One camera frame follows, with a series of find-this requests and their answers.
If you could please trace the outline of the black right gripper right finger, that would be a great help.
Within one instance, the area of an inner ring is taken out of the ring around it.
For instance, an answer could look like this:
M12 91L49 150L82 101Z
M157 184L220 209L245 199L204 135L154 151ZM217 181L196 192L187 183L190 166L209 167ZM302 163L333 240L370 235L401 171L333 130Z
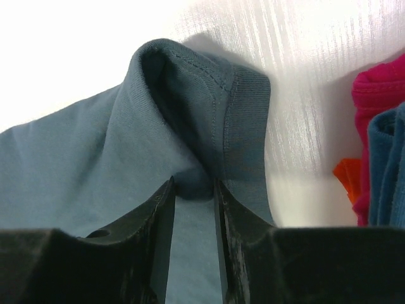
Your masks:
M224 303L403 303L404 231L277 228L215 181Z

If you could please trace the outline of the grey-blue t shirt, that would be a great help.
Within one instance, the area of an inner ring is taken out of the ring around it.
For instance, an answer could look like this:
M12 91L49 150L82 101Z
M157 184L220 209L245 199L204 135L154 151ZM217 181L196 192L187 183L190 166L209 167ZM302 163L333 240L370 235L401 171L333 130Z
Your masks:
M1 227L86 235L170 177L178 187L168 303L221 303L213 181L271 220L270 81L168 39L145 43L123 82L1 134Z

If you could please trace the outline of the folded magenta t shirt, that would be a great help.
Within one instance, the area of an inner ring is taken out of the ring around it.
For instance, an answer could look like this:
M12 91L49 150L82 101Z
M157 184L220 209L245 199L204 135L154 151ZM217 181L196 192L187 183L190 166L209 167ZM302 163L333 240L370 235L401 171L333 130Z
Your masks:
M353 206L359 226L368 224L370 170L368 125L376 115L404 101L404 55L358 74L352 84L355 126L362 142L360 195Z

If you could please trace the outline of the folded orange t shirt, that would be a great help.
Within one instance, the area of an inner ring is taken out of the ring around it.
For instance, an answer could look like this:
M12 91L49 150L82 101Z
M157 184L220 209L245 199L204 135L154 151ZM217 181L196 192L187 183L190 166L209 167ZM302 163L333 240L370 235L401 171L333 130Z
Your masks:
M354 205L361 194L361 160L344 158L333 169L333 174L346 190L351 204Z

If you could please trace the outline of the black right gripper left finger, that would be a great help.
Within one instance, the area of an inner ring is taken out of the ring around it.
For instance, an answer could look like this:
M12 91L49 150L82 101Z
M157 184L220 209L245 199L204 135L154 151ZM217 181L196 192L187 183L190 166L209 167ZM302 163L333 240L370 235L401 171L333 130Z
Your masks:
M87 237L1 231L2 303L164 303L175 183Z

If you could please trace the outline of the folded teal t shirt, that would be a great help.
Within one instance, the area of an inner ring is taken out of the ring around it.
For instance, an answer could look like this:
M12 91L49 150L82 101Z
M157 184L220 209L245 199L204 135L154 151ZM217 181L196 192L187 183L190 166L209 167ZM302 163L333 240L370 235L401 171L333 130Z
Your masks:
M404 228L404 103L372 119L370 225Z

